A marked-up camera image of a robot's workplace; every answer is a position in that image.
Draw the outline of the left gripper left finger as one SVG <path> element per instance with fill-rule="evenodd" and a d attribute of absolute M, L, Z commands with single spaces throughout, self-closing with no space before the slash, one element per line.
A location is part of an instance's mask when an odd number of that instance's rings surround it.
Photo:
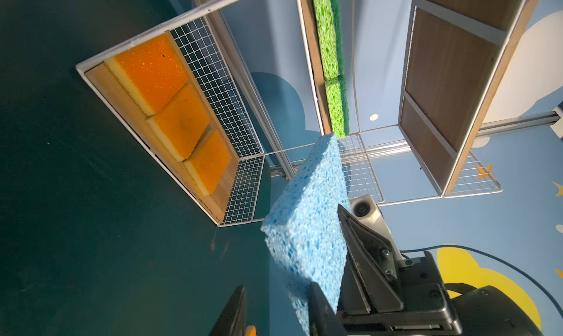
<path fill-rule="evenodd" d="M 248 299 L 245 287 L 238 286 L 214 324 L 209 336 L 245 336 Z"/>

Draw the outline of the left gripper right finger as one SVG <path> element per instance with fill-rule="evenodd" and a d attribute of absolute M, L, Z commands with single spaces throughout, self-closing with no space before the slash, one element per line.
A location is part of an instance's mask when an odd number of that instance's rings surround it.
<path fill-rule="evenodd" d="M 311 336 L 347 336 L 320 286 L 312 282 L 308 292 L 309 334 Z"/>

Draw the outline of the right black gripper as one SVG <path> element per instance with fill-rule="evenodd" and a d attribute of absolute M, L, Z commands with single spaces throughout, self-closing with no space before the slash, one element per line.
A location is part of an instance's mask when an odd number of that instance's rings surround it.
<path fill-rule="evenodd" d="M 445 283 L 430 252 L 405 259 L 387 237 L 338 208 L 347 245 L 337 317 L 350 335 L 540 335 L 505 293 Z"/>

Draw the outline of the blue sponge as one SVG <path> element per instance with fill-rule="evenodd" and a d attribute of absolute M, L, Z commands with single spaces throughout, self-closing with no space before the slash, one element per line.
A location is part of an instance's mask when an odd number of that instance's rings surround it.
<path fill-rule="evenodd" d="M 309 334 L 308 291 L 317 283 L 337 309 L 347 260 L 338 208 L 350 208 L 339 143 L 320 137 L 285 187 L 261 230 L 297 320 Z"/>

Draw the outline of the orange sponge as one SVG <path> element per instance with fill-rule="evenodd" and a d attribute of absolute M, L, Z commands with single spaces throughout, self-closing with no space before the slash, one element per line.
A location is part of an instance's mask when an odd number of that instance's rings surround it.
<path fill-rule="evenodd" d="M 231 159 L 220 132 L 212 130 L 183 164 L 201 195 L 208 196 L 215 192 Z"/>
<path fill-rule="evenodd" d="M 187 84 L 147 123 L 172 157 L 182 162 L 196 148 L 210 118 L 196 88 Z"/>
<path fill-rule="evenodd" d="M 257 336 L 257 329 L 255 326 L 249 325 L 245 329 L 245 336 Z"/>
<path fill-rule="evenodd" d="M 110 57 L 104 64 L 148 117 L 160 112 L 189 82 L 166 35 Z"/>

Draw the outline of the green sponge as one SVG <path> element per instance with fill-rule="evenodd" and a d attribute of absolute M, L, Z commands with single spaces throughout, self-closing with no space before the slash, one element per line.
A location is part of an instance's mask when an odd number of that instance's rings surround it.
<path fill-rule="evenodd" d="M 347 104 L 347 90 L 344 76 L 325 82 L 331 129 L 341 139 L 350 132 L 350 116 Z"/>

